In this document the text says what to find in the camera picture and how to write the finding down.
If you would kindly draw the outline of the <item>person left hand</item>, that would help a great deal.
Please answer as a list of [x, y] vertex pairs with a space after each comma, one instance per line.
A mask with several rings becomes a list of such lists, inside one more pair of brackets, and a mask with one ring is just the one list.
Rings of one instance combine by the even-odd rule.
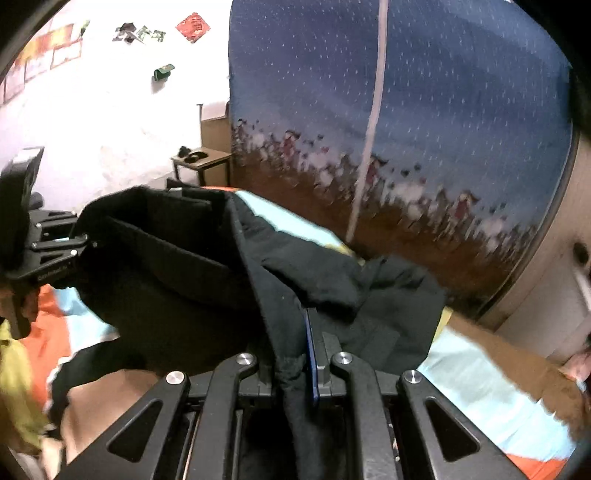
[[14, 339], [30, 334], [38, 315], [39, 293], [39, 288], [15, 293], [8, 284], [1, 285], [1, 318], [8, 321]]

